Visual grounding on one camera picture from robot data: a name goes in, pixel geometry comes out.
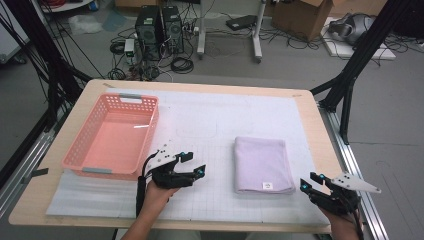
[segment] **desk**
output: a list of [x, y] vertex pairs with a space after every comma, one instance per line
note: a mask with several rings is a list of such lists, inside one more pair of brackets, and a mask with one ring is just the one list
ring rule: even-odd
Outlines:
[[[253, 87], [128, 82], [112, 80], [92, 80], [88, 83], [65, 124], [58, 133], [39, 169], [49, 168], [47, 175], [31, 180], [22, 194], [9, 221], [11, 224], [36, 226], [86, 226], [128, 228], [132, 219], [112, 219], [94, 217], [56, 217], [46, 216], [45, 212], [56, 191], [63, 169], [61, 159], [66, 154], [77, 130], [81, 128], [92, 105], [99, 94], [108, 88], [146, 89], [161, 91], [205, 92], [223, 94], [243, 94], [293, 98], [298, 106], [303, 127], [317, 172], [324, 172], [330, 178], [341, 171], [335, 151], [327, 134], [312, 94], [307, 90], [270, 89]], [[219, 231], [282, 231], [328, 233], [329, 227], [293, 226], [281, 224], [235, 223], [235, 222], [194, 222], [194, 221], [157, 221], [154, 228], [198, 229]]]

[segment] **black cable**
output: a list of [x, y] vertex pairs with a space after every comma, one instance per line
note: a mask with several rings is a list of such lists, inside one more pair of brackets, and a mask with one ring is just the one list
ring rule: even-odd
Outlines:
[[[114, 42], [110, 45], [109, 50], [113, 54], [113, 57], [112, 57], [112, 69], [107, 73], [108, 79], [112, 79], [112, 80], [126, 79], [127, 76], [125, 75], [125, 72], [122, 69], [118, 68], [122, 58], [125, 56], [124, 55], [125, 42], [121, 42], [121, 41]], [[116, 62], [116, 58], [115, 58], [116, 55], [121, 56], [118, 62]]]

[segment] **black wire bundle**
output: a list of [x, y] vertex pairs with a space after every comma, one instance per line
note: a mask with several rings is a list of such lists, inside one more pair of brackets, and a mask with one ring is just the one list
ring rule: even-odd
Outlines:
[[179, 74], [187, 74], [194, 69], [193, 61], [188, 58], [176, 57], [171, 62], [171, 70]]
[[[118, 68], [119, 63], [121, 63], [122, 58], [125, 56], [124, 55], [125, 42], [122, 42], [122, 41], [113, 42], [112, 45], [110, 45], [109, 49], [113, 53], [113, 58], [112, 58], [112, 70], [110, 70], [107, 73], [107, 78], [111, 80], [126, 79], [127, 76], [125, 75], [124, 71]], [[115, 58], [116, 55], [121, 56], [118, 62], [116, 62], [116, 58]]]

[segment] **gray floor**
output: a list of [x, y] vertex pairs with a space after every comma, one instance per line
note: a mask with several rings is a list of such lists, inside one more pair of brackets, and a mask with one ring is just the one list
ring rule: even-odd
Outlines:
[[[78, 13], [87, 12], [82, 9], [68, 14]], [[104, 23], [110, 11], [101, 10], [93, 15]], [[219, 20], [207, 23], [225, 28]], [[110, 39], [133, 25], [134, 20], [126, 19], [114, 32], [79, 35], [75, 40], [105, 74], [111, 68]], [[99, 76], [69, 38], [65, 40], [77, 68]], [[312, 89], [335, 77], [346, 64], [329, 57], [324, 46], [318, 50], [294, 49], [287, 46], [286, 38], [282, 37], [261, 44], [263, 60], [257, 64], [250, 39], [208, 35], [206, 53], [209, 54], [203, 60], [193, 55], [192, 73], [171, 73], [172, 80], [162, 74], [157, 81]], [[353, 96], [349, 140], [364, 178], [382, 189], [382, 194], [373, 195], [373, 199], [389, 238], [415, 240], [424, 236], [424, 193], [419, 185], [424, 169], [424, 108], [421, 106], [424, 54], [409, 50], [395, 55], [395, 61], [382, 61], [380, 67], [370, 62], [359, 76]], [[0, 66], [0, 96], [0, 167], [3, 167], [47, 105], [30, 64]], [[9, 212], [0, 220], [1, 239], [112, 239], [113, 236], [113, 229], [11, 226], [7, 221]], [[241, 233], [227, 239], [242, 236]], [[208, 233], [206, 237], [225, 238], [218, 233]], [[295, 238], [313, 239], [305, 234]]]

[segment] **metal frame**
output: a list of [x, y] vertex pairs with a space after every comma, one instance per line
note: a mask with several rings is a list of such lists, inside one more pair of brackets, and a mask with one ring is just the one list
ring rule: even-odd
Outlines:
[[[336, 141], [335, 143], [338, 146], [337, 150], [339, 151], [343, 160], [344, 169], [352, 175], [355, 175], [364, 180], [351, 147], [345, 144], [343, 137], [338, 134], [340, 131], [340, 121], [337, 114], [334, 112], [327, 112], [324, 108], [320, 109], [323, 112], [322, 115], [326, 117], [329, 125], [331, 126], [331, 132], [333, 133], [334, 139]], [[367, 192], [361, 191], [358, 191], [358, 195], [361, 197], [362, 210], [374, 240], [388, 240], [389, 237], [386, 233], [386, 229], [384, 228], [383, 222], [377, 212], [377, 208], [374, 205], [371, 195]]]
[[3, 217], [10, 204], [20, 193], [29, 180], [31, 180], [34, 169], [37, 168], [56, 135], [55, 128], [49, 132], [42, 132], [32, 147], [22, 159], [19, 166], [9, 177], [9, 180], [0, 190], [0, 218]]

